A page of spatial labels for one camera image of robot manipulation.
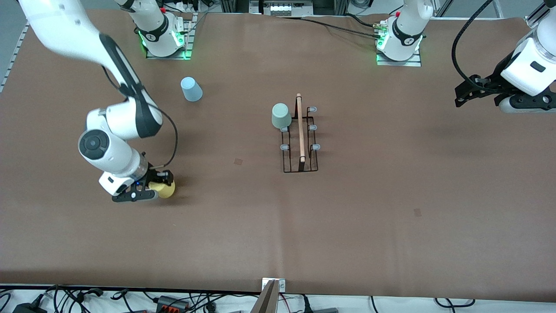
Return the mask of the aluminium corner rail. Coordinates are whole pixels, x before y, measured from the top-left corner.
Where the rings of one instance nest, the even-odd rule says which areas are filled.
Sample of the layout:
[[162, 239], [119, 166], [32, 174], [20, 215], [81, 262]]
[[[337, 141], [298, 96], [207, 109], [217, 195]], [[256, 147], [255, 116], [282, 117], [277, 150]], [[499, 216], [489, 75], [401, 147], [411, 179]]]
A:
[[556, 0], [543, 0], [542, 4], [538, 6], [530, 15], [526, 16], [526, 24], [534, 29], [540, 22], [546, 18], [552, 8], [556, 7]]

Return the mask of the black orange connector block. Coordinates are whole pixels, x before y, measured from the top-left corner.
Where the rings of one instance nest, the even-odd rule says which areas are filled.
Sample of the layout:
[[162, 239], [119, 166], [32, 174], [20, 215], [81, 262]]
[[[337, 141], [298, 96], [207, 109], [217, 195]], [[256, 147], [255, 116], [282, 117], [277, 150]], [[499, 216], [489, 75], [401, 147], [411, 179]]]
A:
[[186, 313], [189, 309], [189, 302], [169, 296], [158, 297], [156, 303], [156, 313]]

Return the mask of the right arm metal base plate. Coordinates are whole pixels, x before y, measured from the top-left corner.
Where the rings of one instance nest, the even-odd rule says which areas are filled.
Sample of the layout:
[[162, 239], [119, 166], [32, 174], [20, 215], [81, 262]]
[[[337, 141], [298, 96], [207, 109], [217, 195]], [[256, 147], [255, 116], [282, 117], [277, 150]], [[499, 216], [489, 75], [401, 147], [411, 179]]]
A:
[[169, 19], [169, 28], [158, 42], [145, 41], [142, 45], [147, 59], [168, 60], [190, 60], [195, 41], [195, 26], [197, 26], [198, 14], [193, 13], [190, 18], [184, 19], [172, 16], [167, 12], [164, 14]]

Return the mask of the light blue cup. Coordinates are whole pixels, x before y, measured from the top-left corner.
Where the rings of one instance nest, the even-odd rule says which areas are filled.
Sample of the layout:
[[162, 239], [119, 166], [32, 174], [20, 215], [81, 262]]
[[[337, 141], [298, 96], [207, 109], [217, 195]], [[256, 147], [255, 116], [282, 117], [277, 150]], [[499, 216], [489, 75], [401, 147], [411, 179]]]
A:
[[185, 99], [189, 102], [199, 101], [203, 96], [200, 85], [193, 77], [184, 77], [180, 82]]

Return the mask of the white socket strip device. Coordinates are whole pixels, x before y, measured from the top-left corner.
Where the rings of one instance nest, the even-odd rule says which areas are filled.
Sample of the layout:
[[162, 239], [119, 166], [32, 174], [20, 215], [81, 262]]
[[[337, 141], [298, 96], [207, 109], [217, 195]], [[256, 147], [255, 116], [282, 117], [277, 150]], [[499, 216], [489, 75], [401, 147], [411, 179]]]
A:
[[314, 13], [312, 0], [249, 0], [248, 12], [274, 17], [303, 17]]

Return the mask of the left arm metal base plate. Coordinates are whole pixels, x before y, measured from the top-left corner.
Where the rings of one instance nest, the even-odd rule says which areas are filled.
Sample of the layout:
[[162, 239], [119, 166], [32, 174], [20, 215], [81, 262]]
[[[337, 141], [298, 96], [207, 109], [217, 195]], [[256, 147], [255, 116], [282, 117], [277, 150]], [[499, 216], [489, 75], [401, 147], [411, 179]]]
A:
[[377, 65], [379, 66], [407, 66], [407, 67], [421, 67], [420, 49], [415, 50], [413, 55], [408, 60], [397, 61], [389, 59], [383, 52], [377, 51]]

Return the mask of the black power adapter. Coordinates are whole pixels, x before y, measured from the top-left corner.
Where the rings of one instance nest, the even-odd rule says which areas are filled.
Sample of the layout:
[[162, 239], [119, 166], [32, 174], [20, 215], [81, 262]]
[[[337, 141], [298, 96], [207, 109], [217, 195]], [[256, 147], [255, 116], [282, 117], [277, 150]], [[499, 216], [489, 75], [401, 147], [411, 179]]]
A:
[[31, 303], [20, 303], [16, 305], [12, 313], [48, 313], [46, 310]]

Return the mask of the white power strip with plugs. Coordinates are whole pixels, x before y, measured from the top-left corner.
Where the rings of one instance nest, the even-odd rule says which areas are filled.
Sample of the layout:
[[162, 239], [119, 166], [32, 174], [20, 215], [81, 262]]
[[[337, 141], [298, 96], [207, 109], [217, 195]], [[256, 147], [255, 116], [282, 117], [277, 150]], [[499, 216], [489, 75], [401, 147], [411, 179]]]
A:
[[199, 0], [161, 0], [160, 7], [181, 13], [200, 12]]

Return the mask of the aluminium table edge rail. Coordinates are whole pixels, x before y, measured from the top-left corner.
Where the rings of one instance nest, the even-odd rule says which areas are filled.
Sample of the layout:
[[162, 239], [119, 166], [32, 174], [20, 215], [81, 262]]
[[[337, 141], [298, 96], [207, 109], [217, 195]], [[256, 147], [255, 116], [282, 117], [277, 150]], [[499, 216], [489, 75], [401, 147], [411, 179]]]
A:
[[0, 21], [0, 95], [22, 48], [30, 24], [21, 14]]

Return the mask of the small metal bracket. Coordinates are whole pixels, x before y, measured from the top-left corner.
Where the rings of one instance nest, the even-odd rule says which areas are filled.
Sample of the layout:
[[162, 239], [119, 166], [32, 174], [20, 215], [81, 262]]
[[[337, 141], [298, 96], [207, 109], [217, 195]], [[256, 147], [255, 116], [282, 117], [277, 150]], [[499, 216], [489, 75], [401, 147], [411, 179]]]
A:
[[276, 279], [276, 278], [269, 278], [269, 277], [262, 278], [262, 280], [261, 280], [261, 289], [263, 290], [266, 287], [267, 283], [269, 283], [271, 281], [277, 281], [276, 285], [278, 285], [279, 292], [280, 293], [285, 293], [286, 279]]

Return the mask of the pale green cup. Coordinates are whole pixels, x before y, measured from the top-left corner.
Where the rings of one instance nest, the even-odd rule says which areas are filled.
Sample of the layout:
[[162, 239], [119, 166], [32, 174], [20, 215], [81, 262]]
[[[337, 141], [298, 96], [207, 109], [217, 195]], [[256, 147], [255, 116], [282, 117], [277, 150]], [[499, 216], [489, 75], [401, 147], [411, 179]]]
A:
[[282, 130], [284, 127], [290, 127], [292, 117], [289, 108], [285, 103], [277, 103], [274, 105], [271, 113], [271, 122], [276, 129]]

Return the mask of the yellow cup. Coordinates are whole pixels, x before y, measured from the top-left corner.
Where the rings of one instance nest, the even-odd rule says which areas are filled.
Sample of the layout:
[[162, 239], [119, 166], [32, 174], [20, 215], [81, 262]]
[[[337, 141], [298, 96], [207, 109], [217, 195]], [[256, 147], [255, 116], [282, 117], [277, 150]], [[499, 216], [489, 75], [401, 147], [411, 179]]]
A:
[[167, 185], [165, 183], [149, 182], [148, 187], [158, 194], [158, 198], [170, 198], [175, 192], [175, 181]]

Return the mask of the black wire cup holder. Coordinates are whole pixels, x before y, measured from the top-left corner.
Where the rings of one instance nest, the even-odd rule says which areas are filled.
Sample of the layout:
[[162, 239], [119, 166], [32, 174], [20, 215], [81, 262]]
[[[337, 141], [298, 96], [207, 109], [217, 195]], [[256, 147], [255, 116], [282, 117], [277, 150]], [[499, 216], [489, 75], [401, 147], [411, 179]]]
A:
[[[314, 124], [314, 118], [310, 116], [310, 113], [317, 111], [317, 107], [306, 107], [306, 111], [302, 113], [304, 107], [301, 102], [302, 96], [298, 93], [295, 99], [295, 110], [290, 113], [292, 117], [290, 127], [284, 127], [280, 130], [280, 149], [284, 173], [318, 171], [317, 151], [320, 150], [321, 146], [316, 142], [314, 133], [317, 130], [317, 125]], [[298, 131], [299, 155], [291, 152], [291, 149], [295, 147], [291, 143], [291, 139], [296, 130]]]

